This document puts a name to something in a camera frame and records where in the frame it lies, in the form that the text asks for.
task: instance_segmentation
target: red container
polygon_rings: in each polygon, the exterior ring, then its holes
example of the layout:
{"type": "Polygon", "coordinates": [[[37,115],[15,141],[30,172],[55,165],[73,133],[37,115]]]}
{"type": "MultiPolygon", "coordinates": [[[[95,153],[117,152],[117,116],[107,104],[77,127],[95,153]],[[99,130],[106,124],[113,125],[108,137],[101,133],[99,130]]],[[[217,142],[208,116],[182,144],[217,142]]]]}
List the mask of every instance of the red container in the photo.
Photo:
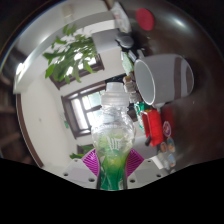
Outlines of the red container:
{"type": "Polygon", "coordinates": [[[151,146],[163,142],[163,128],[160,113],[157,110],[141,111],[146,138],[151,135],[151,146]]]}

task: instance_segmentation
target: white mug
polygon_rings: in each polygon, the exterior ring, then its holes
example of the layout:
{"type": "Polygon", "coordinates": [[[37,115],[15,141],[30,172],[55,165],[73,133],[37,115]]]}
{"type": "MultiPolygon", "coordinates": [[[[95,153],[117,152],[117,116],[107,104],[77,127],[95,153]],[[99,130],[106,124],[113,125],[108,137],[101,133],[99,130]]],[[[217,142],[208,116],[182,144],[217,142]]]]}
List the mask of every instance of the white mug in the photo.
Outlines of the white mug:
{"type": "Polygon", "coordinates": [[[177,54],[160,54],[140,58],[134,72],[138,89],[149,105],[166,102],[189,95],[194,77],[188,62],[177,54]]]}

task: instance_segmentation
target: table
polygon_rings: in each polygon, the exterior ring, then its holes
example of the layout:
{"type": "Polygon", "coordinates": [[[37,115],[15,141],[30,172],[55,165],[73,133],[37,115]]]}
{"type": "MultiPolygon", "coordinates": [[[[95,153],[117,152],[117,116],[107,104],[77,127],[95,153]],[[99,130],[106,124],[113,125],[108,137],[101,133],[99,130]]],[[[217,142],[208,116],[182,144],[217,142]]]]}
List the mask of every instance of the table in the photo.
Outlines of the table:
{"type": "Polygon", "coordinates": [[[129,17],[133,38],[145,56],[176,53],[194,72],[190,96],[167,103],[172,111],[176,145],[176,170],[224,156],[224,62],[210,37],[188,15],[161,0],[120,0],[129,17]],[[155,16],[152,31],[142,30],[136,19],[138,8],[155,16]]]}

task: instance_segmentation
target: red object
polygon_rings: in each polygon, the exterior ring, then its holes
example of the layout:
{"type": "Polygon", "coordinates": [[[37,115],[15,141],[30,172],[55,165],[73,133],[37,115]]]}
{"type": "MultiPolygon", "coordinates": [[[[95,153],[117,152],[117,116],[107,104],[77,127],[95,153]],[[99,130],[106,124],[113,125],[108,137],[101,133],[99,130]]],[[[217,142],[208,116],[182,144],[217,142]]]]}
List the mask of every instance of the red object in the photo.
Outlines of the red object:
{"type": "Polygon", "coordinates": [[[153,29],[155,24],[154,16],[147,9],[138,9],[136,11],[136,19],[143,30],[149,31],[153,29]]]}
{"type": "Polygon", "coordinates": [[[151,146],[156,146],[163,142],[162,120],[157,110],[141,111],[146,138],[151,135],[151,146]]]}
{"type": "Polygon", "coordinates": [[[171,137],[174,137],[175,134],[175,124],[174,124],[174,119],[173,119],[173,112],[172,112],[172,108],[169,106],[169,104],[164,105],[161,108],[161,118],[162,118],[162,123],[164,123],[165,121],[168,121],[171,127],[171,137]]]}

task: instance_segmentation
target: bottle label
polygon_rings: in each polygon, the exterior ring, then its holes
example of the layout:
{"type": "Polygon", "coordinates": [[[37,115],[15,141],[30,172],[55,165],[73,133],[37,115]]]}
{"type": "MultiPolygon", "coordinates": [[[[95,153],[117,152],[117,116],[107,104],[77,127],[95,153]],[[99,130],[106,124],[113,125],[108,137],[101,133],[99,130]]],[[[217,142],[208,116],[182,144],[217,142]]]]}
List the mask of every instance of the bottle label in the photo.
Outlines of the bottle label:
{"type": "Polygon", "coordinates": [[[113,150],[119,151],[121,149],[121,140],[122,139],[110,138],[107,136],[107,141],[109,143],[111,151],[113,151],[113,150]]]}

